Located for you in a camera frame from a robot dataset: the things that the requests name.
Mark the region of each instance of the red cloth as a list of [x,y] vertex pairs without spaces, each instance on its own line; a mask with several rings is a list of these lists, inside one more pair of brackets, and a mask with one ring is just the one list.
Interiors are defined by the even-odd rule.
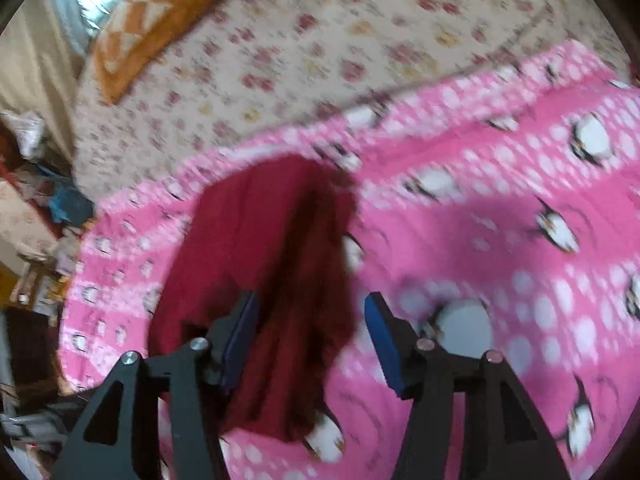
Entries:
[[268,160],[202,195],[148,334],[167,354],[258,292],[260,321],[222,432],[283,441],[313,428],[324,376],[354,331],[342,256],[346,174],[300,156]]

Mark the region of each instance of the bed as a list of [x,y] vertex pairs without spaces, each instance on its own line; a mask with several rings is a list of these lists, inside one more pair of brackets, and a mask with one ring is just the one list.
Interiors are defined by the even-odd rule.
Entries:
[[[195,155],[173,176],[101,201],[63,314],[63,370],[89,388],[126,349],[145,354],[148,320],[204,186],[261,158],[318,158],[313,144],[339,143],[334,162],[358,182],[350,235],[361,249],[360,323],[325,393],[360,444],[347,442],[349,460],[328,465],[303,446],[235,431],[223,446],[232,478],[391,476],[408,405],[386,387],[362,322],[364,295],[378,289],[414,323],[442,301],[476,298],[491,345],[523,381],[572,478],[588,479],[640,395],[627,380],[640,334],[639,105],[638,90],[569,41],[518,69],[395,94],[375,126],[355,128],[360,115],[348,112]],[[169,436],[163,418],[170,462]],[[454,429],[453,450],[460,436]]]
[[593,0],[225,0],[117,106],[101,99],[89,58],[75,178],[99,200],[207,148],[566,38],[628,78],[628,56]]

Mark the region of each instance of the orange and white checkered cushion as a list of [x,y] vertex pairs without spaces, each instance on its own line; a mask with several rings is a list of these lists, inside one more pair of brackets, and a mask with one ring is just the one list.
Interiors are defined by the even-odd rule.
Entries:
[[100,33],[94,63],[102,93],[117,102],[135,76],[212,0],[122,0]]

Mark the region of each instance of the orange pillow border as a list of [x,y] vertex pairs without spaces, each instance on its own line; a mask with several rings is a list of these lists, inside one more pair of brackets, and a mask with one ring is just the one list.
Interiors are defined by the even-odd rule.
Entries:
[[[214,0],[177,0],[173,7],[145,34],[127,57],[122,61],[116,72],[109,72],[105,68],[102,49],[94,48],[94,66],[102,96],[109,104],[117,104],[129,89],[133,80],[142,70],[153,61],[173,40],[187,32],[207,10]],[[108,28],[100,33],[108,33]]]

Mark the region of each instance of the pink blanket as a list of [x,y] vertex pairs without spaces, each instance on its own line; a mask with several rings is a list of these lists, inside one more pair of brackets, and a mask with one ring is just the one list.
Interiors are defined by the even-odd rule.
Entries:
[[[515,68],[401,95],[376,127],[356,127],[361,110],[280,128],[104,200],[65,310],[67,377],[89,387],[125,350],[145,353],[204,186],[260,158],[322,152],[359,183],[346,240],[359,319],[370,290],[416,325],[446,305],[442,341],[503,351],[573,478],[588,478],[640,396],[628,380],[640,372],[640,92],[612,78],[569,42]],[[236,431],[224,445],[232,478],[390,478],[410,406],[386,387],[362,321],[326,401],[346,438],[340,462]],[[165,422],[161,430],[168,449]],[[448,479],[461,432],[457,424]]]

